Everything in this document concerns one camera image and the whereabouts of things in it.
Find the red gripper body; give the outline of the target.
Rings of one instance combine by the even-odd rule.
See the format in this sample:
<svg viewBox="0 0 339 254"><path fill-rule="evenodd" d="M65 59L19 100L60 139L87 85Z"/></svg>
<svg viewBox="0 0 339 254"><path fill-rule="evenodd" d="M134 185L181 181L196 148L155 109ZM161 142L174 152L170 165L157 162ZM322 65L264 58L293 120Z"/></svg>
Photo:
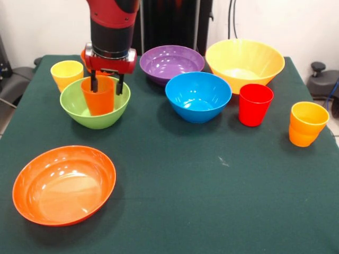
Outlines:
<svg viewBox="0 0 339 254"><path fill-rule="evenodd" d="M110 71L118 74L131 74L136 66L137 52L131 48L123 58L104 58L94 52L92 43L89 42L84 48L84 61L86 68L90 71Z"/></svg>

